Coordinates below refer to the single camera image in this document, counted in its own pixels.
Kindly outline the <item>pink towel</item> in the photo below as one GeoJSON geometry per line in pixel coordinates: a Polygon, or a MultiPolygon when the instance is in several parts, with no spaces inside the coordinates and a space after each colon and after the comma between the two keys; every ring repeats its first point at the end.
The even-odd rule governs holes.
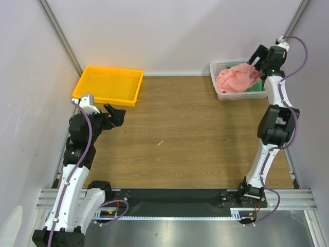
{"type": "Polygon", "coordinates": [[[260,72],[254,66],[242,63],[220,71],[215,81],[220,93],[242,93],[259,79],[260,72]]]}

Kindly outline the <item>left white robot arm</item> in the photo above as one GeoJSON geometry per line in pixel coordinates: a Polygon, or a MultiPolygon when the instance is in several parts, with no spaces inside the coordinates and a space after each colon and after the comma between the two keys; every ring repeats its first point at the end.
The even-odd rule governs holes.
{"type": "Polygon", "coordinates": [[[44,227],[33,232],[36,246],[84,246],[86,230],[100,208],[114,205],[109,222],[122,217],[118,214],[121,203],[125,204],[124,213],[129,208],[127,200],[115,198],[107,181],[92,181],[80,200],[96,154],[94,143],[103,131],[122,126],[126,111],[109,104],[104,105],[106,112],[90,103],[86,106],[74,103],[74,106],[80,113],[69,120],[60,187],[44,227]]]}

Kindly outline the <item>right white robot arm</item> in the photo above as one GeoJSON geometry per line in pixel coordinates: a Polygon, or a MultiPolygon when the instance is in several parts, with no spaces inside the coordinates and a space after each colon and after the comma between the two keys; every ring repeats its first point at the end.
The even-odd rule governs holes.
{"type": "Polygon", "coordinates": [[[265,198],[266,178],[273,160],[291,142],[296,129],[300,111],[288,100],[285,73],[281,69],[288,50],[287,42],[276,43],[270,48],[260,45],[248,61],[260,73],[269,105],[257,130],[258,152],[236,194],[238,204],[243,207],[253,207],[265,198]]]}

